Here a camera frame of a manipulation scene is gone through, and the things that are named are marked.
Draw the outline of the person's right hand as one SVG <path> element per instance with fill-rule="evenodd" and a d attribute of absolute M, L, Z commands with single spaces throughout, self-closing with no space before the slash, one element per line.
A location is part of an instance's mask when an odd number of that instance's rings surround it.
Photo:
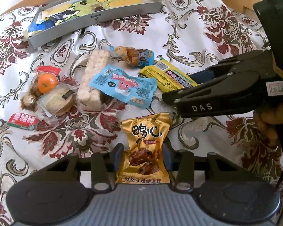
<path fill-rule="evenodd" d="M 281 146 L 283 151 L 283 103 L 254 110 L 253 118 L 269 144 Z"/>

